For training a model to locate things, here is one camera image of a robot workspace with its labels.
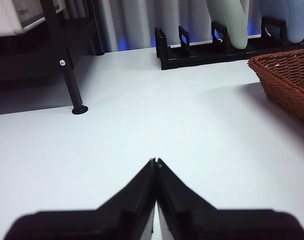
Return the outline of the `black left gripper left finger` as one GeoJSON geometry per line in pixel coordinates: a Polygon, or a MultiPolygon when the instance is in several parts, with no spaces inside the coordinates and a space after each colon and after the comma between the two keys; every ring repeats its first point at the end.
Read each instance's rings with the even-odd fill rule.
{"type": "Polygon", "coordinates": [[[6,240],[150,240],[153,233],[156,160],[97,209],[39,211],[19,217],[6,240]]]}

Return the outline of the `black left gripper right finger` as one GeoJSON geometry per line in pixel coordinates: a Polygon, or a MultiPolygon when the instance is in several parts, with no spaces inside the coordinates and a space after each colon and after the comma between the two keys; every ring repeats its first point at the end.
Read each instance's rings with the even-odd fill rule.
{"type": "Polygon", "coordinates": [[[286,212],[217,209],[156,161],[157,207],[164,240],[304,240],[304,228],[286,212]]]}

